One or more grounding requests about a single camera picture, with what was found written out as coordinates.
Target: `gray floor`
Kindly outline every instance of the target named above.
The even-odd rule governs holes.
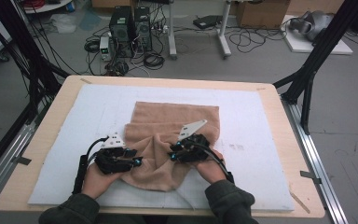
[[[52,13],[63,13],[62,10]],[[77,72],[87,70],[87,52],[83,50],[85,39],[108,24],[93,10],[84,7],[72,13],[76,16],[77,29],[74,34],[48,34],[53,48]],[[194,18],[175,20],[175,25],[193,27]],[[241,53],[229,42],[232,56],[224,60],[215,33],[176,33],[178,59],[168,57],[167,42],[163,39],[166,58],[159,70],[131,70],[127,77],[205,79],[239,82],[273,83],[294,73],[308,57],[308,53],[293,53],[283,40],[267,42],[249,53]],[[310,111],[310,132],[318,148],[324,168],[328,173],[337,197],[350,223],[358,223],[358,45],[344,38],[353,50],[351,56],[330,55],[319,70],[315,80]],[[103,63],[92,64],[94,73],[103,72]],[[72,73],[64,65],[62,68]],[[284,92],[286,87],[278,89]],[[0,139],[20,114],[28,98],[21,74],[11,60],[0,62]],[[35,223],[39,213],[0,212],[0,223]],[[123,223],[127,217],[102,216],[101,222],[119,218]],[[260,223],[330,223],[322,219],[261,218]],[[173,219],[172,223],[184,222]],[[210,222],[202,218],[191,218],[187,223]]]

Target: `brown towel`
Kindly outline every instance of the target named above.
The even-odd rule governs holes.
[[[131,123],[125,128],[125,143],[144,157],[140,167],[133,168],[122,179],[140,189],[169,191],[183,182],[190,166],[173,162],[168,156],[170,145],[177,142],[183,125],[207,119],[197,131],[214,145],[219,138],[219,107],[137,102]]]

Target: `computer tower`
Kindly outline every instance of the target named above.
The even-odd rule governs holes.
[[[136,37],[130,6],[115,7],[109,22],[112,38],[118,42],[131,42]]]
[[[150,9],[149,7],[136,7],[134,9],[136,34],[139,36],[139,44],[146,51],[153,49],[152,34],[150,32]]]

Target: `gray sleeve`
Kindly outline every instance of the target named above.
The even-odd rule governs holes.
[[[220,180],[208,187],[205,194],[219,223],[257,223],[251,214],[251,205],[255,203],[255,197],[251,193],[237,188],[227,180]]]
[[[91,224],[100,205],[85,194],[75,194],[61,205],[49,208],[39,217],[39,224]]]

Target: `electronic device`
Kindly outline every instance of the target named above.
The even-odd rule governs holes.
[[[149,7],[136,7],[133,11],[138,43],[145,51],[150,51],[153,49],[150,32],[150,9]]]
[[[318,36],[322,35],[324,30],[333,19],[332,16],[326,15],[322,11],[307,11],[300,18],[293,18],[290,20],[289,29],[298,30],[309,41],[314,42]]]
[[[130,6],[115,7],[109,22],[112,38],[118,42],[131,42],[135,37],[135,24],[133,22]]]
[[[109,41],[109,36],[101,36],[100,39],[100,52],[104,61],[109,62],[112,60],[112,49]]]
[[[89,157],[92,148],[100,142],[103,142],[101,149]],[[128,172],[133,167],[142,165],[142,157],[129,159],[130,157],[135,156],[137,150],[124,148],[124,146],[125,144],[123,140],[117,133],[112,136],[100,138],[92,143],[87,153],[80,156],[79,167],[77,169],[74,190],[72,193],[78,194],[82,190],[87,168],[89,167],[90,162],[94,159],[98,168],[106,175]]]
[[[222,22],[222,18],[222,16],[206,16],[193,20],[193,24],[203,30],[208,27],[214,27],[218,23]]]
[[[184,125],[178,135],[178,141],[175,145],[170,146],[172,152],[169,152],[171,161],[193,162],[205,161],[211,157],[219,164],[226,179],[234,183],[234,176],[226,169],[223,161],[209,148],[209,142],[202,134],[195,132],[206,124],[207,120],[203,119],[194,123]]]

